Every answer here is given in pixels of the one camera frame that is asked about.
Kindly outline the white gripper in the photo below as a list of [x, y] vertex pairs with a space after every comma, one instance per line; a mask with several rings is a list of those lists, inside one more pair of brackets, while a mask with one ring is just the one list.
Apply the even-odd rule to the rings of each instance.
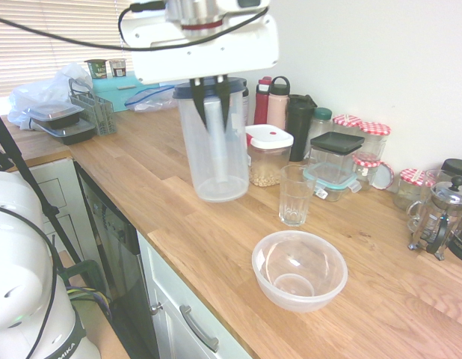
[[279, 59], [277, 24], [272, 16], [265, 15], [209, 42], [178, 49], [155, 50], [160, 46], [189, 41], [176, 23], [165, 21], [163, 16], [131, 19], [129, 45], [134, 49], [154, 48], [151, 52], [132, 52], [135, 76], [146, 85], [190, 79], [191, 98], [203, 124], [206, 123], [203, 77], [216, 76], [215, 91], [221, 101], [226, 129], [230, 82], [227, 76], [218, 75], [274, 66]]

